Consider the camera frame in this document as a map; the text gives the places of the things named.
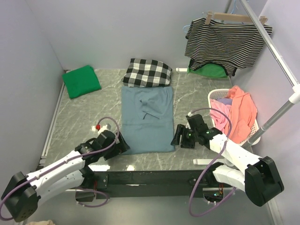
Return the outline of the blue t shirt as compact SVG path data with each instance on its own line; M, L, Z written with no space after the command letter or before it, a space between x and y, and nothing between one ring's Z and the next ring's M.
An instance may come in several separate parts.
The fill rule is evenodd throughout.
M121 89L121 133L130 149L124 155L173 152L173 88Z

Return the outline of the black white checkered shirt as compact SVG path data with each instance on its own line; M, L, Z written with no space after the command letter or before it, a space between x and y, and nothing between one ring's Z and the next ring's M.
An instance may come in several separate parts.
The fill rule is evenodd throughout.
M132 58L122 78L128 87L152 88L169 86L173 69L158 60Z

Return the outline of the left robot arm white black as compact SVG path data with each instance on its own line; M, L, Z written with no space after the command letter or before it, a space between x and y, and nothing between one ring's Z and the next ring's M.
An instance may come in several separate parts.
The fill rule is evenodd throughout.
M22 222L50 198L71 188L89 191L97 188L98 177L90 165L100 158L118 156L130 147L121 133L100 132L79 144L73 151L53 164L27 175L16 173L1 196L1 207L6 207L11 219Z

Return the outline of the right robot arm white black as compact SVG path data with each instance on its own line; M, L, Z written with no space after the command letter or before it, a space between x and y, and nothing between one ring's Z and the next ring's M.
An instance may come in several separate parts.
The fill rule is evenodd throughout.
M171 145L193 149L199 143L232 164L212 160L201 173L206 184L223 183L242 190L259 207L283 192L284 185L272 158L255 155L217 128L208 128L199 114L187 116L187 123L177 125Z

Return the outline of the white laundry basket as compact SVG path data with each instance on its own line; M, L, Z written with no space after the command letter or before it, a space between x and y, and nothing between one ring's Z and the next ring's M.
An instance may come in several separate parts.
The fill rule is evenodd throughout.
M209 106L210 106L210 99L215 99L217 100L218 98L228 98L227 94L228 94L229 89L215 89L212 90L209 94L208 94L208 101L209 101ZM242 146L250 137L252 137L254 135L254 133L259 129L257 121L255 120L254 125L251 128L251 132L249 134L249 136L247 137L247 139L245 141L243 141L242 143L240 143L239 145Z

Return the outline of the lilac garment in basket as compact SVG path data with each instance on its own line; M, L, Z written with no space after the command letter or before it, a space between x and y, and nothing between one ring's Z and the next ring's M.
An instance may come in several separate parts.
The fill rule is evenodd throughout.
M224 105L232 105L233 102L231 98L218 98L217 101Z

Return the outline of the coral pink shirt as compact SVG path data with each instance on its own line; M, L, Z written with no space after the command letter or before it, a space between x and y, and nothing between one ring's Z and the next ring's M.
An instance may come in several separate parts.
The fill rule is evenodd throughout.
M229 139L240 144L247 139L255 123L257 108L250 93L235 85L229 89L227 97L232 100L228 117L232 124Z

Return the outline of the folded green t shirt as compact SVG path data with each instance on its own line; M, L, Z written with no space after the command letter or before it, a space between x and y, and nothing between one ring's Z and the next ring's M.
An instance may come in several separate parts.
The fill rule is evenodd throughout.
M101 89L100 82L90 65L69 71L62 75L70 99Z

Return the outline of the green garment under striped shirt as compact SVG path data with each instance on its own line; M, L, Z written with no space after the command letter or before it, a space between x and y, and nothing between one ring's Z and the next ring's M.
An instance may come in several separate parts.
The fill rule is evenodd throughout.
M197 70L188 68L187 72L201 75L201 76L208 77L208 78L226 78L227 77L225 70L221 66L215 65L215 64L206 64Z

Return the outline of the black white striped shirt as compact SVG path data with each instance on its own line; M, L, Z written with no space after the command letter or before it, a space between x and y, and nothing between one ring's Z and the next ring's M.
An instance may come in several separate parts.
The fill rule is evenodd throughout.
M193 71L207 64L223 68L227 76L237 69L252 67L265 46L264 39L253 24L225 24L205 18L193 20L186 34L185 56Z

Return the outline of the beige cloth at bottom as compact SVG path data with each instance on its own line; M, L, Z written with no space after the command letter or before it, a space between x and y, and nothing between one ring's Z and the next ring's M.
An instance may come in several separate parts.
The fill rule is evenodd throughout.
M52 220L43 220L28 222L26 225L55 225L55 223Z

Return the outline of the silver clothes rack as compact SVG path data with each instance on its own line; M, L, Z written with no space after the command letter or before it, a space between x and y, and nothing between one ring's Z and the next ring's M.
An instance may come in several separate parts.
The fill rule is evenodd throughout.
M258 32L260 33L261 37L263 38L266 46L268 47L269 51L273 55L274 59L280 66L281 70L285 74L286 78L288 79L289 83L292 85L293 94L289 97L286 103L284 103L275 113L272 115L255 133L252 137L250 137L242 147L244 149L248 149L251 147L260 137L272 126L277 122L284 114L286 114L294 105L299 103L300 101L300 83L284 61L282 55L279 53L278 49L276 48L274 42L267 34L267 31L263 27L263 22L267 19L262 17L261 19L255 14L251 6L246 0L241 0L240 3L242 4L243 8L245 9L247 16L249 16L257 28ZM226 5L226 9L224 13L228 13L228 9L230 7L231 1L229 0Z

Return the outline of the wooden clip hanger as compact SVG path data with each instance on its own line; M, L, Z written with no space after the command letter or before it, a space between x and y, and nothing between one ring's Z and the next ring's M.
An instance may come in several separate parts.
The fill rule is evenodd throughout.
M204 24L209 25L212 19L221 20L221 21L252 23L251 18L247 15L217 13L217 12L214 13L212 11L208 11Z

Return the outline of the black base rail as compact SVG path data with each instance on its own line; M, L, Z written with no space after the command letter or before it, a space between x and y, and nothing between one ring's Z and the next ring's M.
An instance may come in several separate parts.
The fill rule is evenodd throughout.
M94 171L84 175L79 187L95 189L109 197L189 196L202 170Z

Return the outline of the aluminium frame rail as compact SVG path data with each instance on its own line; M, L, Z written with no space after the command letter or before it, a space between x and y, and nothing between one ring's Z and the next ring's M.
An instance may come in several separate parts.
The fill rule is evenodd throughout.
M65 88L65 84L63 82L62 76L59 77L59 82L60 82L60 91L59 94L57 95L55 109L52 112L51 123L49 124L47 134L43 139L44 140L43 148L36 154L31 155L30 159L32 162L32 167L26 173L35 172L36 170L39 170L40 168L45 166L45 161L48 155L51 139L54 133L55 123L58 117L58 111L60 109L61 98Z

